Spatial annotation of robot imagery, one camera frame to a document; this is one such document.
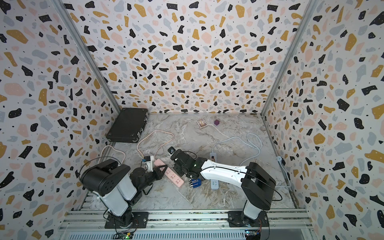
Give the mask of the pink power strip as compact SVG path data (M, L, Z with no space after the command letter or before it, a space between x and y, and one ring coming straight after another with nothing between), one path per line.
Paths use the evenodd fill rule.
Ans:
M159 167L159 166L163 166L165 165L165 163L160 160L160 159L157 159L154 161L154 165L156 167ZM183 184L184 184L184 180L179 176L177 175L171 168L167 168L166 172L165 172L165 176L175 185L177 186L178 188L180 188Z

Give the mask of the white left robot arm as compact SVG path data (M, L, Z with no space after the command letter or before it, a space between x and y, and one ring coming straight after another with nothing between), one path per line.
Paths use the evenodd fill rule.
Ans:
M144 229L149 213L134 213L132 207L150 193L154 182L163 178L167 168L160 165L152 172L144 168L131 170L128 165L109 159L85 170L80 181L107 207L106 229Z

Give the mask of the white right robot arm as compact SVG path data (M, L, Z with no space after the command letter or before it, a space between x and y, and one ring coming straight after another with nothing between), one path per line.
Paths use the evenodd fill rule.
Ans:
M278 192L276 181L257 163L230 166L207 158L193 158L186 151L173 147L168 149L168 153L174 162L174 171L189 178L192 187L199 180L217 180L241 188L247 197L244 217L256 220L262 211L271 209L273 195Z

